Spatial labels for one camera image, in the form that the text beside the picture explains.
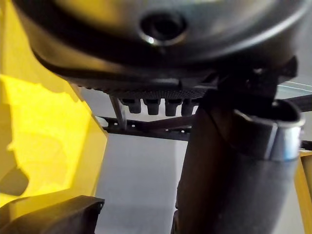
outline black plastic part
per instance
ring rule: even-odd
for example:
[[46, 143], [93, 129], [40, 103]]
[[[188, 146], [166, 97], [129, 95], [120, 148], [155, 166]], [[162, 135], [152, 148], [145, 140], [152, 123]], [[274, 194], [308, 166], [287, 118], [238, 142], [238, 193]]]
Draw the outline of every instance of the black plastic part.
[[185, 20], [173, 12], [159, 12], [146, 16], [141, 22], [144, 34], [159, 41], [172, 40], [186, 29]]
[[120, 102], [129, 107], [129, 112], [132, 114], [141, 113], [141, 100], [140, 99], [121, 99]]
[[182, 104], [182, 99], [168, 99], [165, 101], [165, 113], [166, 116], [176, 116], [177, 106]]
[[[297, 114], [287, 116], [285, 122], [279, 115], [275, 118], [274, 111], [257, 118], [239, 114], [242, 118], [237, 121], [228, 99], [222, 103], [211, 97], [193, 121], [177, 190], [177, 233], [272, 234], [293, 183], [304, 121], [291, 105], [291, 110], [282, 108]], [[246, 124], [253, 131], [252, 147], [246, 147], [245, 134], [237, 134], [240, 126], [246, 131]], [[280, 135], [266, 135], [270, 125]], [[293, 136], [283, 135], [285, 129], [291, 129]], [[276, 151], [280, 146], [295, 150]]]
[[200, 99], [185, 99], [181, 107], [182, 116], [191, 116], [195, 106], [198, 106]]
[[287, 100], [298, 106], [302, 112], [312, 111], [312, 95], [293, 97]]
[[312, 151], [312, 141], [303, 140], [301, 143], [301, 148]]
[[144, 99], [143, 102], [145, 105], [147, 105], [147, 112], [149, 115], [158, 115], [160, 99]]
[[103, 199], [78, 196], [14, 219], [0, 233], [94, 234], [103, 205]]
[[111, 95], [109, 96], [109, 98], [111, 100], [116, 118], [118, 120], [118, 125], [120, 126], [120, 128], [126, 129], [127, 119], [126, 119], [126, 114], [125, 114], [123, 105], [121, 104], [118, 98], [111, 96]]

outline metal bracket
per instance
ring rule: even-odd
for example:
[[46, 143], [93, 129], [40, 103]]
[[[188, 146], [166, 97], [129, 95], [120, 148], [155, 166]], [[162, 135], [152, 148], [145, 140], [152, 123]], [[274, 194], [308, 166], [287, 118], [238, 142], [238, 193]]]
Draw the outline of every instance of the metal bracket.
[[179, 127], [176, 123], [174, 127], [170, 125], [171, 123], [175, 122], [175, 119], [184, 117], [177, 117], [152, 122], [127, 120], [127, 126], [125, 129], [119, 127], [118, 120], [116, 118], [100, 118], [103, 118], [108, 122], [108, 126], [104, 127], [103, 129], [106, 130], [108, 133], [113, 134], [188, 141], [191, 132], [190, 128], [185, 127], [188, 124], [184, 123], [181, 125], [181, 127]]

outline yellow plastic panel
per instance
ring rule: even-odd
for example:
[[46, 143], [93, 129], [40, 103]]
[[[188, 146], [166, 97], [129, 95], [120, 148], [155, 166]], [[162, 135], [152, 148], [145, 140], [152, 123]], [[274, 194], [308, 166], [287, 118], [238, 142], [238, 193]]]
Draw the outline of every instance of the yellow plastic panel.
[[37, 62], [11, 2], [3, 3], [0, 181], [17, 169], [28, 185], [20, 196], [0, 193], [0, 207], [21, 197], [58, 195], [57, 200], [22, 200], [11, 211], [17, 217], [73, 196], [94, 195], [107, 134], [73, 88]]

